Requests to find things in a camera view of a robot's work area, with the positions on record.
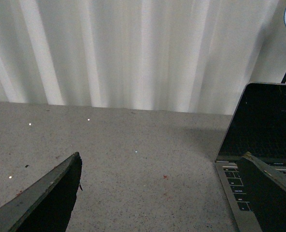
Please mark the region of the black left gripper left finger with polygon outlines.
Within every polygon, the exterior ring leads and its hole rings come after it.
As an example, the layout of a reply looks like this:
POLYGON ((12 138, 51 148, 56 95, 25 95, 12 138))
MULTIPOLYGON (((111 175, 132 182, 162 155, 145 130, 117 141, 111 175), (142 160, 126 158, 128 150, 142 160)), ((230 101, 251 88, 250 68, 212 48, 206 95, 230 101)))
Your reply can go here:
POLYGON ((0 207, 0 232, 64 232, 77 199, 82 159, 75 152, 0 207))

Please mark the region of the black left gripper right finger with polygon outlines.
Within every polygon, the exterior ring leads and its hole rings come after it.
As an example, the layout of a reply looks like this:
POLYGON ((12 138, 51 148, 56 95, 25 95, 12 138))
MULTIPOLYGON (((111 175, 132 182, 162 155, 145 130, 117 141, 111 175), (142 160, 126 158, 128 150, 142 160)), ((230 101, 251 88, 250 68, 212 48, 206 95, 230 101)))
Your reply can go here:
POLYGON ((261 230, 286 232, 286 175, 249 152, 237 166, 261 230))

